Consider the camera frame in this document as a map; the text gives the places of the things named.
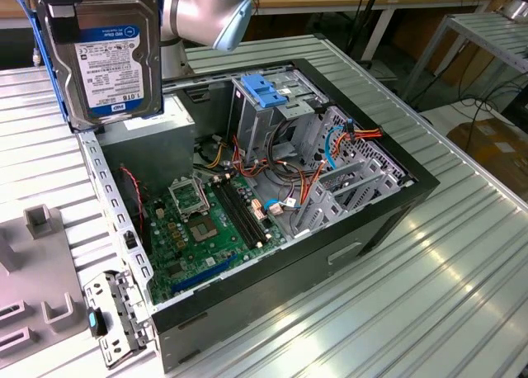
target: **ram slot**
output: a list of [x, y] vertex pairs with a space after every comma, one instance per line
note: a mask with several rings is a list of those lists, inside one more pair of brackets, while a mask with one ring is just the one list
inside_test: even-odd
[[259, 242], [267, 242], [266, 234], [253, 218], [248, 208], [244, 204], [240, 195], [234, 190], [231, 184], [220, 183], [212, 186], [213, 192], [218, 198], [233, 225], [242, 236], [244, 243], [250, 248], [257, 248]]

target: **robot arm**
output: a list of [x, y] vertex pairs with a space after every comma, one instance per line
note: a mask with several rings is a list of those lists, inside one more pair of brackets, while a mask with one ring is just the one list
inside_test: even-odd
[[164, 0], [161, 29], [163, 79], [191, 70], [182, 39], [233, 50], [251, 18], [251, 0]]

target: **blue wire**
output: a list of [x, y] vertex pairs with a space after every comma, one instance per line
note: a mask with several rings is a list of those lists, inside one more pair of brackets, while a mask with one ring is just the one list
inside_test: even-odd
[[264, 210], [268, 210], [271, 205], [274, 203], [279, 203], [280, 201], [278, 199], [270, 199], [268, 202], [264, 204]]
[[330, 154], [330, 136], [333, 132], [336, 130], [343, 130], [344, 126], [334, 126], [330, 129], [330, 131], [327, 134], [327, 138], [324, 140], [324, 156], [327, 157], [328, 163], [330, 163], [330, 166], [332, 169], [336, 168], [336, 164], [333, 162], [332, 155]]

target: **motherboard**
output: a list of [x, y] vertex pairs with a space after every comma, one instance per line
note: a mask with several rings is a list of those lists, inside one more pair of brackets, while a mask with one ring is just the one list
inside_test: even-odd
[[180, 183], [144, 205], [150, 217], [154, 304], [286, 242], [271, 217], [254, 216], [257, 198], [243, 177]]

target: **aluminum table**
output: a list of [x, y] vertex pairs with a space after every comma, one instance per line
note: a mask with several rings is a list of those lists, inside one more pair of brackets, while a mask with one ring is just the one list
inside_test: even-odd
[[[417, 61], [402, 93], [402, 99], [407, 99], [414, 89], [416, 81], [423, 69], [429, 63], [436, 48], [441, 43], [446, 32], [451, 29], [459, 33], [459, 38], [442, 60], [436, 74], [445, 69], [467, 40], [486, 50], [505, 65], [513, 67], [520, 73], [528, 71], [526, 46], [528, 45], [528, 24], [515, 23], [496, 12], [448, 15], [436, 29], [435, 34]], [[505, 66], [501, 66], [491, 79], [498, 79]]]
[[[516, 376], [528, 361], [528, 206], [334, 45], [188, 51], [196, 72], [306, 58], [440, 181], [373, 253], [169, 376]], [[0, 73], [0, 220], [60, 208], [82, 284], [119, 266], [77, 139], [42, 70]], [[150, 347], [107, 371], [88, 331], [3, 377], [163, 376]]]

